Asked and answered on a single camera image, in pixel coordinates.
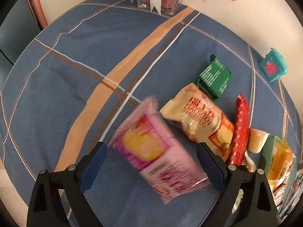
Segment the yellow jelly cup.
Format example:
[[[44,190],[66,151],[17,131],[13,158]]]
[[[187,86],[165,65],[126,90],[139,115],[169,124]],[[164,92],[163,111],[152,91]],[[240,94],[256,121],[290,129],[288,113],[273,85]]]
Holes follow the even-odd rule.
[[[248,150],[252,153],[258,154],[266,143],[270,133],[258,129],[250,129]]]

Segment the pink snack packet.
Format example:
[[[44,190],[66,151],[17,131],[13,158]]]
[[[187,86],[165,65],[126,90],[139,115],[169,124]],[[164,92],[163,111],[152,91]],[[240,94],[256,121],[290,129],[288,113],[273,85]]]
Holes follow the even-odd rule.
[[[127,159],[164,203],[210,183],[202,166],[158,114],[153,96],[145,98],[122,122],[109,145]]]

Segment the teal toy box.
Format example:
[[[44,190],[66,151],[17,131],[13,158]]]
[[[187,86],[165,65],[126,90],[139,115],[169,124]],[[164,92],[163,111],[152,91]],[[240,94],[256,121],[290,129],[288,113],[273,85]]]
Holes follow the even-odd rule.
[[[269,82],[274,82],[288,71],[282,55],[275,48],[271,48],[259,66]]]

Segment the blue plaid tablecloth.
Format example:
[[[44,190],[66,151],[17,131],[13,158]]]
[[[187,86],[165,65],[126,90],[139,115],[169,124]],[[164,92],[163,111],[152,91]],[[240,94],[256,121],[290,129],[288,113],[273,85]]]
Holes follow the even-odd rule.
[[[225,26],[182,6],[174,16],[130,0],[87,0],[37,35],[1,90],[1,200],[19,226],[40,169],[65,169],[109,142],[136,104],[164,105],[216,55],[232,73],[217,106],[233,120],[243,94],[252,127],[286,137],[300,155],[298,112],[282,82],[268,82],[262,55]]]

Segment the green snack packet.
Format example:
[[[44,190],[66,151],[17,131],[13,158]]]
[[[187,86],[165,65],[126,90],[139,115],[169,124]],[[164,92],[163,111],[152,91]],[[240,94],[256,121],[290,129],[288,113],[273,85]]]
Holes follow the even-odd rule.
[[[224,93],[232,73],[215,55],[212,54],[209,59],[210,63],[199,74],[196,85],[212,101],[216,101]]]

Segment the red patterned snack packet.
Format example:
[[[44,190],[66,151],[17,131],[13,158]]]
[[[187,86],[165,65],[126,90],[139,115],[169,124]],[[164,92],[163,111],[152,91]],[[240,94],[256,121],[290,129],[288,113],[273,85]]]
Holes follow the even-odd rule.
[[[229,165],[239,167],[242,164],[243,156],[247,148],[249,135],[249,105],[244,96],[239,94],[236,99],[236,119],[234,125],[234,135],[232,138],[232,148],[227,160]]]

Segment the cream orange snack packet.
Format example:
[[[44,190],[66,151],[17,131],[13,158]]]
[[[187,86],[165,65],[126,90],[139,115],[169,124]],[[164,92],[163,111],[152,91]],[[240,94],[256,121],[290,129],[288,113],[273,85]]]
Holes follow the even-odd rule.
[[[215,155],[227,160],[234,125],[194,83],[182,88],[160,113],[177,123],[191,141],[205,142]]]

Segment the dark chair with pink trim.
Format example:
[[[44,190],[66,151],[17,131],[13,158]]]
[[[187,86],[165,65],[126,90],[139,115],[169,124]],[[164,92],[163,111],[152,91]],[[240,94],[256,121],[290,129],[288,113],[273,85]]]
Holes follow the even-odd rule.
[[[1,14],[1,85],[27,45],[47,26],[40,0],[16,0]]]

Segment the green rimmed cardboard tray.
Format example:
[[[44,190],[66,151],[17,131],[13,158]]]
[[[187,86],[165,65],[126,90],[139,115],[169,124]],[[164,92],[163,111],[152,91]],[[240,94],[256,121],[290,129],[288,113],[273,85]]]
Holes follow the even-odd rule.
[[[278,212],[287,202],[296,174],[296,156],[285,139],[269,136],[261,150],[259,168],[263,169]]]

